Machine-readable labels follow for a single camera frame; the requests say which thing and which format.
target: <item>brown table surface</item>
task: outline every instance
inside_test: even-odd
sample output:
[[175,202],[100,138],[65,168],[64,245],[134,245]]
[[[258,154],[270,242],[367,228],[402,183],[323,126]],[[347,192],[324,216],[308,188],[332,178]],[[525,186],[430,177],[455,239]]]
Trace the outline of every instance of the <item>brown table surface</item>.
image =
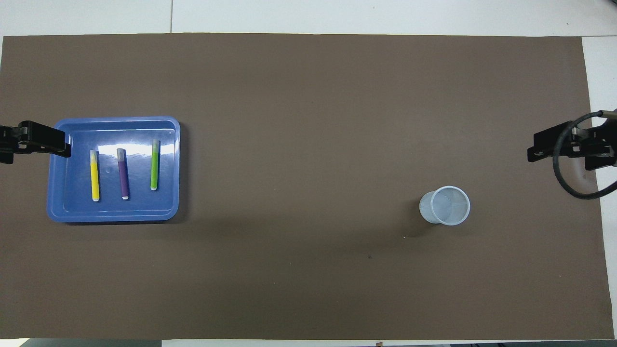
[[[55,223],[47,156],[0,167],[0,337],[613,338],[599,203],[526,161],[588,111],[580,38],[4,38],[1,124],[172,115],[182,139],[164,224]],[[457,227],[418,212],[443,185]]]

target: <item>white floor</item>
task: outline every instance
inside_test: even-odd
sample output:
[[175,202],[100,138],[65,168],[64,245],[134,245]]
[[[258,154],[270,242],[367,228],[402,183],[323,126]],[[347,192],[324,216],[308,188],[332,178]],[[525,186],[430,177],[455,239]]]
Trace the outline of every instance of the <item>white floor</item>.
[[[0,0],[0,41],[12,35],[169,32],[586,36],[583,51],[590,110],[617,109],[617,5],[610,0]],[[568,110],[564,115],[564,120],[580,116],[568,114]],[[617,180],[617,168],[598,170],[597,177],[603,188]],[[600,203],[617,332],[617,193]],[[247,342],[173,340],[164,345],[244,346]],[[376,342],[281,341],[280,345],[358,346]],[[384,341],[384,345],[429,342]],[[21,343],[5,340],[0,346]],[[273,343],[252,341],[251,345]]]

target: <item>translucent cup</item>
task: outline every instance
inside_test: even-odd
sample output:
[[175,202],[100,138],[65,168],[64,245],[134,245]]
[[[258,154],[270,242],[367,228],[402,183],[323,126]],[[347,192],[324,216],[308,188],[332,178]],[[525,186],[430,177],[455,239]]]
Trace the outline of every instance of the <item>translucent cup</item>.
[[434,224],[461,224],[470,210],[469,197],[455,186],[443,186],[426,193],[420,200],[420,214]]

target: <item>green marker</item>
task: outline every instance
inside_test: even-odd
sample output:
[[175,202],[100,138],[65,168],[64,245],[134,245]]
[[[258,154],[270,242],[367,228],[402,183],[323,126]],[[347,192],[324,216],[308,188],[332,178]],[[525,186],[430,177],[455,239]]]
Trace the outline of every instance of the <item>green marker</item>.
[[150,168],[150,190],[159,188],[159,140],[152,140],[152,166]]

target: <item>plastic tray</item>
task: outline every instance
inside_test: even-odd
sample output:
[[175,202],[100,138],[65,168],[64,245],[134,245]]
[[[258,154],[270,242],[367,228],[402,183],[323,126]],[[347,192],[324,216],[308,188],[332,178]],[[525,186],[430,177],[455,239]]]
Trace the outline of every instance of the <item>plastic tray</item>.
[[[178,212],[180,124],[169,116],[64,119],[70,158],[51,156],[47,212],[56,222],[167,220]],[[160,140],[159,188],[150,189],[152,140]],[[129,200],[120,192],[116,149],[126,151]],[[92,201],[89,150],[99,152],[101,199]]]

